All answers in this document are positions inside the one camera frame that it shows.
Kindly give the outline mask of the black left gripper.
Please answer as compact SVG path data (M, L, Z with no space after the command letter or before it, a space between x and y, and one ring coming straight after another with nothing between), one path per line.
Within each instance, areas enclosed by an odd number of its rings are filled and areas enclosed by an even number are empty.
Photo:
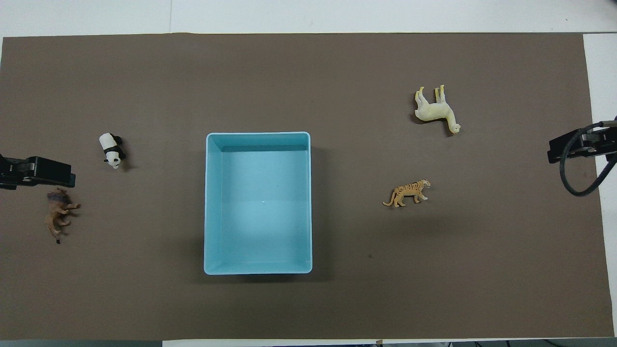
M46 158L31 156L24 160L0 157L0 188L50 185L74 187L76 176L71 165Z

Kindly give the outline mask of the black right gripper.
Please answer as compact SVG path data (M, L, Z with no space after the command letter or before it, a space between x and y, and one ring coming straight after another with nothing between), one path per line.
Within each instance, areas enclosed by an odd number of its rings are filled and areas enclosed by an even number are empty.
M555 164L561 160L562 153L567 143L576 134L577 130L558 136L549 141L547 160ZM617 129L600 128L588 131L578 136L569 149L567 158L605 156L610 161L616 156Z

